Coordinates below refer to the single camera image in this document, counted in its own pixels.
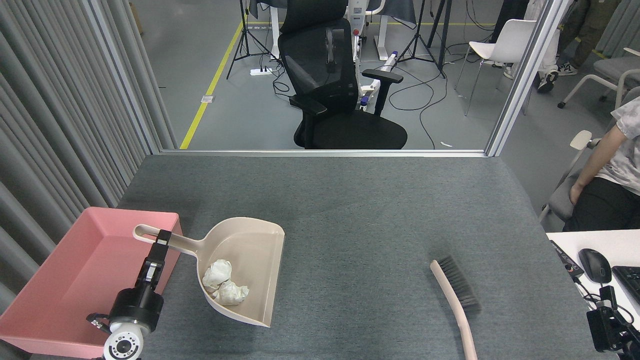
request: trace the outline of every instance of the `person's arm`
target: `person's arm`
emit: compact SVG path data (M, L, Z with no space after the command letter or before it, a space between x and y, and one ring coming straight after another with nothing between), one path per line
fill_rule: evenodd
M575 205L582 193L582 189L587 186L588 183L593 180L593 178L598 174L598 171L606 165L609 160L613 157L613 154L616 153L616 150L622 145L627 137L620 131L617 126L614 126L602 140L596 146L596 149L593 151L593 154L587 160L587 163L584 165L582 172L578 176L578 180L576 180L575 184L571 187L571 192L569 193L569 199L571 203Z

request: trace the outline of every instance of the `brush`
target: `brush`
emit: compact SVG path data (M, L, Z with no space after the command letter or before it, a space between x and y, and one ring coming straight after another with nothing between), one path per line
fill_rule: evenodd
M438 284L444 292L449 306L456 317L460 336L462 337L462 348L465 351L466 360L477 360L476 346L474 345L471 328L467 321L466 312L480 311L480 303L476 299L467 279L458 268L458 265L451 256L447 256L439 261L433 260L429 266Z

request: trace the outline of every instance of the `computer mouse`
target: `computer mouse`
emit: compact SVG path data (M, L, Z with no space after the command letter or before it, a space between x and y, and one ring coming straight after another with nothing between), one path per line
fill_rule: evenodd
M593 249L582 249L578 252L578 258L580 258L584 273L591 281L600 284L611 281L611 266L604 255Z

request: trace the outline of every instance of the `white desk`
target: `white desk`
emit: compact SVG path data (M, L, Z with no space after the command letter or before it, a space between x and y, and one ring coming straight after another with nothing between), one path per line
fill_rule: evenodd
M585 248L596 250L604 255L611 266L640 266L640 230L547 233L547 236L583 269L584 266L578 258L578 251ZM591 293L600 293L600 284L589 280L586 275L580 276L580 282ZM640 306L630 300L626 290L622 288L615 275L612 276L611 282L607 285L614 287L618 305L629 310L634 315L636 319L634 327L640 330ZM579 287L579 291L582 293L584 290ZM624 311L621 310L620 313L629 320Z

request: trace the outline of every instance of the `crumpled tissue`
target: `crumpled tissue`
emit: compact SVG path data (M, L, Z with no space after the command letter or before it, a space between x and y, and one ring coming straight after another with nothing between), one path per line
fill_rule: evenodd
M229 279L231 279L231 263L227 260L219 259L205 271L202 277L202 285L216 290L221 283Z
M220 284L220 288L212 295L220 305L238 305L249 295L249 288L237 286L229 280Z

